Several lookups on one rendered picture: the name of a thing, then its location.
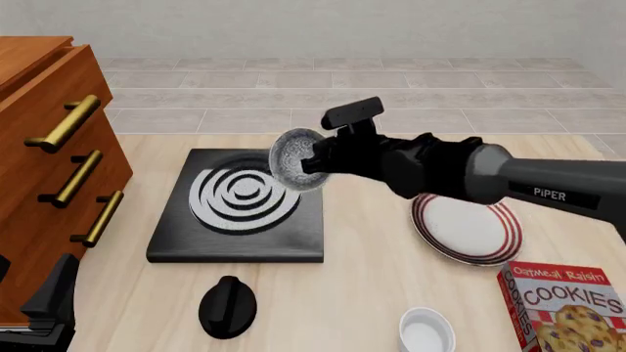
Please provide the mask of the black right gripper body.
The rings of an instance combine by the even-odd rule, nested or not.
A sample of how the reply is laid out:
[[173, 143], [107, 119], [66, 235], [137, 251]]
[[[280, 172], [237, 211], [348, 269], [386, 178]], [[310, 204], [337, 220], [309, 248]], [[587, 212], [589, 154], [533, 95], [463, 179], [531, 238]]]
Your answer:
[[326, 138], [313, 146], [314, 154], [327, 154], [333, 174], [356, 175], [382, 180], [381, 155], [389, 150], [391, 139], [383, 135], [348, 135]]

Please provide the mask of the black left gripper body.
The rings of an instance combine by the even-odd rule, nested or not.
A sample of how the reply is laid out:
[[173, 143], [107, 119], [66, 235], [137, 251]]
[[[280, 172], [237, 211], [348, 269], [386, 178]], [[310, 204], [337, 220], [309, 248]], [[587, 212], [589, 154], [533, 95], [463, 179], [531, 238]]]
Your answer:
[[53, 321], [0, 326], [0, 352], [68, 352], [74, 334], [74, 325]]

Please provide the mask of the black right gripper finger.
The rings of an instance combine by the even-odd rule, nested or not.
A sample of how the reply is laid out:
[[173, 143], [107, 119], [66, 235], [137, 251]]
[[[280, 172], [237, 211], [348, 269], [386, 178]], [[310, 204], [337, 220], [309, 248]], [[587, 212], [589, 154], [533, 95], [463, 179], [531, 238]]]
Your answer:
[[327, 154], [314, 154], [300, 161], [302, 172], [306, 175], [332, 173], [332, 164]]

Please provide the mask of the small flat plate on stalk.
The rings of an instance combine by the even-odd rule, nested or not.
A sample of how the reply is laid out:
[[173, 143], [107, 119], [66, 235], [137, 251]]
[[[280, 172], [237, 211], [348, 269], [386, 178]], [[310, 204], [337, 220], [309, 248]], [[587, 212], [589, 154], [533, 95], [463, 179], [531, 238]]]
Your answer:
[[374, 96], [327, 110], [322, 116], [321, 126], [327, 131], [336, 130], [338, 136], [376, 135], [373, 119], [383, 112], [382, 101]]

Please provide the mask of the flat black stove plate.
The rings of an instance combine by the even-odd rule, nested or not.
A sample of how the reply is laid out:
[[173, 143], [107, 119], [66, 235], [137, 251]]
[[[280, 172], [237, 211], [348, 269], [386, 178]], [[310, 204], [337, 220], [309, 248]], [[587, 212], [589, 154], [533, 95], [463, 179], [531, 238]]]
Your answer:
[[149, 242], [151, 263], [321, 263], [321, 190], [272, 176], [268, 152], [192, 149]]

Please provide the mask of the white plate with red rings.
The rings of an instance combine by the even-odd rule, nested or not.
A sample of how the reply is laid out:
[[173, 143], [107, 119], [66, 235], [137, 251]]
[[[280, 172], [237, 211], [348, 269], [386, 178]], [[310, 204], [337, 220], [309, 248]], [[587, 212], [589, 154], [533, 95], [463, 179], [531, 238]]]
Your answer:
[[413, 199], [411, 220], [428, 245], [471, 266], [500, 266], [523, 246], [522, 224], [503, 202], [483, 205], [422, 194]]

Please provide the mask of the round black stove knob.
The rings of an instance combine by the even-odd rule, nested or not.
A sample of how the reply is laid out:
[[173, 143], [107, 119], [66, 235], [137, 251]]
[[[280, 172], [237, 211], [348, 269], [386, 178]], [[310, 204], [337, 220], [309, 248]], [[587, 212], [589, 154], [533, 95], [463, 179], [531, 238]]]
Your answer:
[[224, 276], [201, 299], [199, 321], [209, 336], [232, 339], [250, 328], [256, 313], [252, 289], [237, 277]]

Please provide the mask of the wooden drawer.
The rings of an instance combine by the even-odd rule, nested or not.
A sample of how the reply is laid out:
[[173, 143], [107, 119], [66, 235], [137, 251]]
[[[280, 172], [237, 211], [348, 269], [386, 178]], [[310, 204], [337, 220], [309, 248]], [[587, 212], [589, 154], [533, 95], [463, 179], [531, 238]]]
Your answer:
[[[29, 74], [26, 81], [0, 100], [0, 178], [66, 168], [73, 155], [93, 150], [109, 152], [114, 146], [112, 128], [104, 108], [112, 93], [88, 46], [66, 47], [46, 61], [46, 67]], [[67, 116], [64, 104], [97, 96], [100, 107], [55, 154], [27, 147], [28, 137], [45, 137]]]
[[[132, 169], [102, 108], [93, 110], [56, 152], [26, 146], [44, 138], [70, 114], [62, 102], [0, 110], [0, 240], [12, 245], [37, 235], [83, 234], [102, 209], [99, 196], [123, 190]], [[67, 202], [55, 200], [89, 154], [102, 157]]]
[[9, 272], [0, 284], [0, 324], [21, 325], [26, 321], [20, 308], [43, 284], [62, 254], [82, 257], [87, 247], [80, 242], [70, 242], [71, 235], [42, 234], [12, 245], [0, 240], [0, 255], [11, 261]]

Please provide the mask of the small white ramekin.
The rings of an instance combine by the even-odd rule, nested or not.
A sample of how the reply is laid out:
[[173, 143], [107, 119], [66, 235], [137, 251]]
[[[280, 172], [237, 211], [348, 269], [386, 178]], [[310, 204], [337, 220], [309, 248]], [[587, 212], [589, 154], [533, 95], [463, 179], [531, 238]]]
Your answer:
[[456, 335], [452, 326], [436, 310], [414, 307], [400, 319], [400, 352], [455, 352]]

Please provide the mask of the wooden cabinet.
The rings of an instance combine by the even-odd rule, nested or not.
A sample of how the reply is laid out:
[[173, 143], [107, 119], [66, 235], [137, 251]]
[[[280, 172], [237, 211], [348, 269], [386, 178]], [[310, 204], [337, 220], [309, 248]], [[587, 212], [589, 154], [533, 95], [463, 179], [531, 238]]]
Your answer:
[[0, 100], [66, 47], [81, 46], [74, 46], [70, 37], [0, 37]]

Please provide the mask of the oatmeal raisin cookies box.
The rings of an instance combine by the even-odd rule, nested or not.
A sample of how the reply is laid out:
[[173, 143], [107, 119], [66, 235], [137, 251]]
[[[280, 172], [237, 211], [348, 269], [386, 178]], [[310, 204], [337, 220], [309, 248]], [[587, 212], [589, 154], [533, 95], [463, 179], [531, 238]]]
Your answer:
[[602, 269], [510, 261], [497, 280], [522, 352], [626, 352], [626, 304]]

